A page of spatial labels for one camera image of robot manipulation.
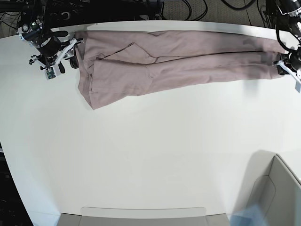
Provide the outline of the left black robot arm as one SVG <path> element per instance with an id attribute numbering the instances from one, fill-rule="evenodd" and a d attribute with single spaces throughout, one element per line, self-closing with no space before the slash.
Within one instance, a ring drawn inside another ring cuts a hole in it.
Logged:
<path id="1" fill-rule="evenodd" d="M 281 16 L 286 17 L 286 27 L 289 33 L 299 42 L 297 49 L 288 48 L 280 39 L 277 19 L 276 35 L 280 46 L 287 52 L 284 59 L 284 66 L 290 69 L 295 75 L 301 78 L 301 1 L 300 0 L 277 0 L 276 6 Z"/>

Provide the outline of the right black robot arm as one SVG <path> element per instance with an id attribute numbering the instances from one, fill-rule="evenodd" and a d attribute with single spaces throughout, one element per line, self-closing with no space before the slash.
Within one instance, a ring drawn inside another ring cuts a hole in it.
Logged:
<path id="1" fill-rule="evenodd" d="M 71 16 L 71 8 L 62 11 L 61 5 L 61 0 L 26 0 L 17 28 L 21 41 L 39 52 L 30 56 L 29 64 L 39 65 L 50 78 L 65 73 L 63 60 L 69 61 L 74 69 L 79 66 L 75 47 L 82 40 L 71 36 L 66 30 L 53 31 L 51 28 L 54 21 L 61 22 Z"/>

